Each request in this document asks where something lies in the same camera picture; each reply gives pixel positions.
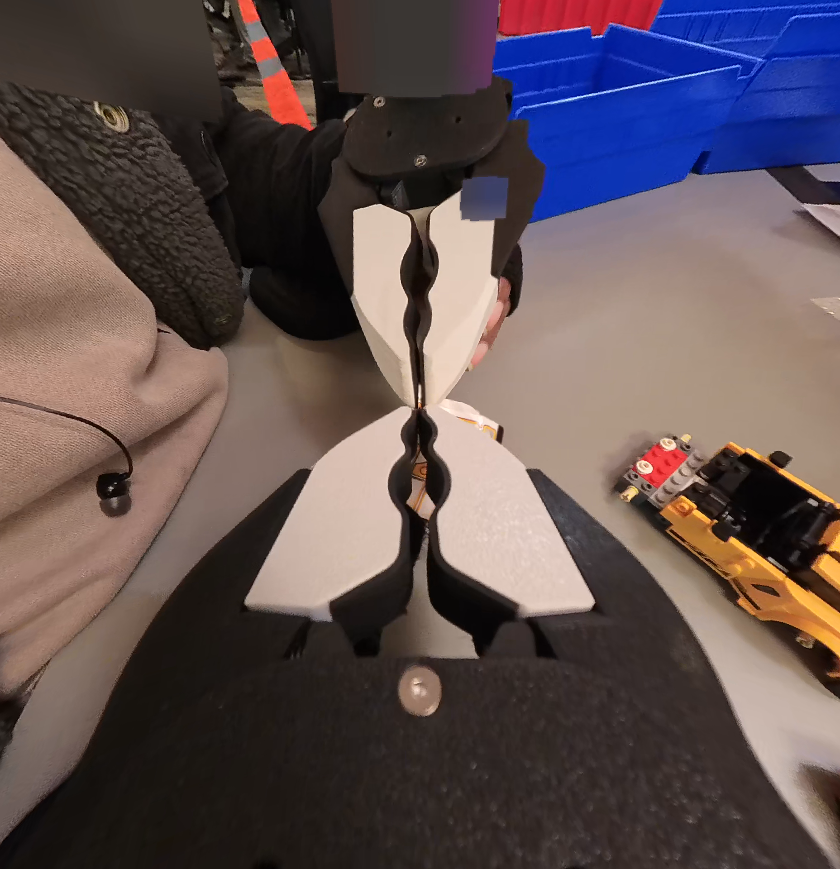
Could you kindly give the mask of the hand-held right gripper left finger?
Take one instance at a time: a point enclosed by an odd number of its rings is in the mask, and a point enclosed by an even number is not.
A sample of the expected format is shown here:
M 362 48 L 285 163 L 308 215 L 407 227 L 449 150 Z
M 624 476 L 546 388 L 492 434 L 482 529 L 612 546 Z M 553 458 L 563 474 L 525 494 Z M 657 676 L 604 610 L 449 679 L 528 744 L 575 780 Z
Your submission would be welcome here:
M 341 440 L 308 472 L 244 598 L 253 612 L 296 617 L 285 657 L 314 627 L 376 654 L 413 591 L 416 520 L 407 500 L 418 413 L 399 407 Z

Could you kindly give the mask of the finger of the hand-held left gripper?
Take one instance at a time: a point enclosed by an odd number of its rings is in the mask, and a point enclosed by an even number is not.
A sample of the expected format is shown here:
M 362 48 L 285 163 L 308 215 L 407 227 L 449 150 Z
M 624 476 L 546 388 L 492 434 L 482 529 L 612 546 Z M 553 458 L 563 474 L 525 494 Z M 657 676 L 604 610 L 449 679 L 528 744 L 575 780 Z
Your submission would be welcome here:
M 465 219 L 463 190 L 429 214 L 427 241 L 436 266 L 426 300 L 424 404 L 445 399 L 466 372 L 498 298 L 491 259 L 495 222 Z
M 409 296 L 402 269 L 414 223 L 384 204 L 353 213 L 351 302 L 375 363 L 399 400 L 416 406 L 412 346 L 405 334 Z

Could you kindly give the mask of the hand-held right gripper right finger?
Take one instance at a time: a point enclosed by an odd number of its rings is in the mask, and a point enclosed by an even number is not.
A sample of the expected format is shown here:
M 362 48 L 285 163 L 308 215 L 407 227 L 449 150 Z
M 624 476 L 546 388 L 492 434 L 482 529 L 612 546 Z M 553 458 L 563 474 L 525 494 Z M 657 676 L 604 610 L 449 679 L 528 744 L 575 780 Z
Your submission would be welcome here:
M 596 599 L 523 462 L 439 406 L 421 411 L 418 426 L 436 612 L 478 656 L 503 625 L 591 612 Z

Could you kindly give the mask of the white sticker sheet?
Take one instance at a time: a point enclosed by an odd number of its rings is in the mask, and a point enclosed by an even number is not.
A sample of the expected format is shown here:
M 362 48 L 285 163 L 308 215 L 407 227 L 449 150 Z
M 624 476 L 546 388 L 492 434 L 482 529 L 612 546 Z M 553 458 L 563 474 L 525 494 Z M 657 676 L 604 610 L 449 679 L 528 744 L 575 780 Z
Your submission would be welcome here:
M 503 427 L 491 418 L 482 415 L 469 404 L 445 399 L 438 406 L 445 412 L 489 436 L 492 440 L 499 443 L 502 442 Z M 428 463 L 423 451 L 417 448 L 412 465 L 411 492 L 407 505 L 423 524 L 429 521 L 435 509 L 435 503 L 427 490 L 427 466 Z

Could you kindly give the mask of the yellow lego car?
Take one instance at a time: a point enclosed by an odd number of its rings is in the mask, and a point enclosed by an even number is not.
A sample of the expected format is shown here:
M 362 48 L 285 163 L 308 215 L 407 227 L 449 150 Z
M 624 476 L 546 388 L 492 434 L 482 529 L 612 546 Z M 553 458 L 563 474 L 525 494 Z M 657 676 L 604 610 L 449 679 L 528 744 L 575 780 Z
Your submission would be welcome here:
M 840 700 L 840 501 L 788 471 L 790 455 L 690 435 L 650 442 L 612 490 L 727 581 L 736 603 L 782 625 Z

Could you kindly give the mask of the person's left hand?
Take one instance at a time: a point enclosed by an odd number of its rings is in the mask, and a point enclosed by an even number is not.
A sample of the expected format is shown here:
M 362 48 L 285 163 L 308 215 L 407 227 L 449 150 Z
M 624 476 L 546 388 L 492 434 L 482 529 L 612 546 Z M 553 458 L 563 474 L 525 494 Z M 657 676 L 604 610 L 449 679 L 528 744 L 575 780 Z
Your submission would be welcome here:
M 498 297 L 486 322 L 482 336 L 477 344 L 466 371 L 474 370 L 491 350 L 503 323 L 511 312 L 511 282 L 501 277 L 498 284 Z

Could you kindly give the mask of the blue plastic bin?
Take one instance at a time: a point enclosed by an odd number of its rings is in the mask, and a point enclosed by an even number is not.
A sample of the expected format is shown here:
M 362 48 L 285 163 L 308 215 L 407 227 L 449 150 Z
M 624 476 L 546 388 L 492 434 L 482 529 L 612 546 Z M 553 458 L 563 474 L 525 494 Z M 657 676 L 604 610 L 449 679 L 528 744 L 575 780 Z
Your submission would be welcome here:
M 732 59 L 674 74 L 605 56 L 575 83 L 518 88 L 545 166 L 533 223 L 682 181 L 728 118 L 751 72 Z
M 759 67 L 755 57 L 618 24 L 598 37 L 579 28 L 501 39 L 494 60 L 524 101 L 531 93 L 564 99 L 726 69 L 740 81 Z
M 840 162 L 840 11 L 791 16 L 733 103 L 699 174 Z

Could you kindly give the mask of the orange reflective traffic cone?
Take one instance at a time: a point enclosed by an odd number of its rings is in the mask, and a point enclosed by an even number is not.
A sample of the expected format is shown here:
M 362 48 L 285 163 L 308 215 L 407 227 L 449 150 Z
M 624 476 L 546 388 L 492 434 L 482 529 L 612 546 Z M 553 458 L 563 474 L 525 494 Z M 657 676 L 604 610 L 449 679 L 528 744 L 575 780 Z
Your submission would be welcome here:
M 237 4 L 272 117 L 281 124 L 311 129 L 313 125 L 263 27 L 254 2 L 237 1 Z

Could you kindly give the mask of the black fleece jacket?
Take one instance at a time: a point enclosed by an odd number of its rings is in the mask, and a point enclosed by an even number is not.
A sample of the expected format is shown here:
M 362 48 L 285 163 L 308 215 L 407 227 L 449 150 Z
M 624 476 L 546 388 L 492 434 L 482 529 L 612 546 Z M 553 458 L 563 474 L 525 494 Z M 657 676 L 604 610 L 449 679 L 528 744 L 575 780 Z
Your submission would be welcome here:
M 196 349 L 239 330 L 236 264 L 180 157 L 143 110 L 0 82 L 0 138 Z

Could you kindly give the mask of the beige hoodie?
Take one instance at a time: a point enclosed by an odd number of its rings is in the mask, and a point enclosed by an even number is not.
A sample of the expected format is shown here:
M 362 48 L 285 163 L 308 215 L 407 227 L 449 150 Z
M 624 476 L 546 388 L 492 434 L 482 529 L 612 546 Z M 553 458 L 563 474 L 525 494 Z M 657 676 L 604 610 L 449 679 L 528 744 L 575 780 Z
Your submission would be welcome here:
M 0 138 L 0 396 L 98 423 L 132 451 L 132 507 L 108 516 L 101 473 L 125 467 L 97 429 L 0 403 L 0 701 L 21 692 L 115 597 L 219 425 L 228 363 L 193 349 Z

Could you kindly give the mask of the black drawstring with bead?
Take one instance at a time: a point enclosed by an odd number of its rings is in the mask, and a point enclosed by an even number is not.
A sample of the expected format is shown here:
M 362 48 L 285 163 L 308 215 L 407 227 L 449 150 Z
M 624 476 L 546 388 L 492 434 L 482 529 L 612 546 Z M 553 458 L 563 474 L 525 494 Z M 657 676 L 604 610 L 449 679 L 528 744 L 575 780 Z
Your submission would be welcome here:
M 111 518 L 125 516 L 130 511 L 132 507 L 131 485 L 134 462 L 129 448 L 127 448 L 123 441 L 111 432 L 110 429 L 83 416 L 71 414 L 51 407 L 45 407 L 29 401 L 0 396 L 0 404 L 21 407 L 45 415 L 78 422 L 79 424 L 82 424 L 89 429 L 93 429 L 108 438 L 119 449 L 124 457 L 126 470 L 122 472 L 110 471 L 99 474 L 96 481 L 96 493 L 100 501 L 100 509 L 105 516 Z

